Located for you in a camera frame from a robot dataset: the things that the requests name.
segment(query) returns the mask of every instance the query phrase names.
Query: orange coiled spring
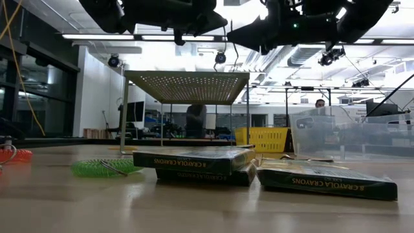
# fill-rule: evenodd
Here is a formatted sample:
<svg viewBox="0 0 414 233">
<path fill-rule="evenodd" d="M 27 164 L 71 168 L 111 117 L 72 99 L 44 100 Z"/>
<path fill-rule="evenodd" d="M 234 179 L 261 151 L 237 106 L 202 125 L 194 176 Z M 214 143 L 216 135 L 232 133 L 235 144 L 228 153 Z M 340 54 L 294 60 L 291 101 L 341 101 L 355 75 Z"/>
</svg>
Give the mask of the orange coiled spring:
<svg viewBox="0 0 414 233">
<path fill-rule="evenodd" d="M 7 161 L 13 156 L 14 150 L 0 149 L 0 162 Z M 16 156 L 9 162 L 30 162 L 32 161 L 33 153 L 29 150 L 17 150 Z"/>
</svg>

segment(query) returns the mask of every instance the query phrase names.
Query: yellow plastic basket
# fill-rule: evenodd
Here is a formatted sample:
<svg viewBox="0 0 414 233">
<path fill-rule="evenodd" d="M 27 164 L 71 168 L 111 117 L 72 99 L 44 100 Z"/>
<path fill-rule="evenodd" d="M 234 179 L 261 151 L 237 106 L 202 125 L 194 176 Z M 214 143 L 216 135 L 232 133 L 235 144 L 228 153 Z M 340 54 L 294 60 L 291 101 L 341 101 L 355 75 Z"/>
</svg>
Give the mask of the yellow plastic basket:
<svg viewBox="0 0 414 233">
<path fill-rule="evenodd" d="M 251 127 L 249 144 L 255 145 L 256 152 L 281 153 L 285 151 L 288 128 Z M 238 146 L 247 144 L 247 128 L 237 128 L 235 142 Z"/>
</svg>

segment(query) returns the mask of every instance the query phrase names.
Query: wooden table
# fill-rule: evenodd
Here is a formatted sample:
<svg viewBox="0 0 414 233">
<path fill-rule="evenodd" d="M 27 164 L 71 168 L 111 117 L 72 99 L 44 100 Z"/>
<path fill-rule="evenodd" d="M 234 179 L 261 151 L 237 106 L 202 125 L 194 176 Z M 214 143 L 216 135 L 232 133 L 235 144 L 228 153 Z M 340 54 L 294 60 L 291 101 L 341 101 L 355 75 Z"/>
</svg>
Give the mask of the wooden table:
<svg viewBox="0 0 414 233">
<path fill-rule="evenodd" d="M 24 232 L 412 232 L 414 169 L 405 163 L 347 164 L 386 174 L 399 202 L 157 181 L 154 169 L 129 177 L 80 179 L 70 164 L 119 158 L 108 146 L 36 148 L 32 165 L 0 176 L 0 231 Z"/>
</svg>

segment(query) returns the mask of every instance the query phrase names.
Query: clear plastic bin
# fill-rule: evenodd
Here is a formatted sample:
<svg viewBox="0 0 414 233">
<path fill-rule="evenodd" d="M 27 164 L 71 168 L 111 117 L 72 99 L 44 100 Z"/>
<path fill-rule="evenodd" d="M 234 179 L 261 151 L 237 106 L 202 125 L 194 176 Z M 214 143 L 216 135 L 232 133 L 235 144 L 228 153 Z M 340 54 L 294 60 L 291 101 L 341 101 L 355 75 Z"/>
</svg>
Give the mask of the clear plastic bin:
<svg viewBox="0 0 414 233">
<path fill-rule="evenodd" d="M 414 114 L 350 117 L 342 107 L 290 115 L 295 154 L 336 161 L 414 161 Z"/>
</svg>

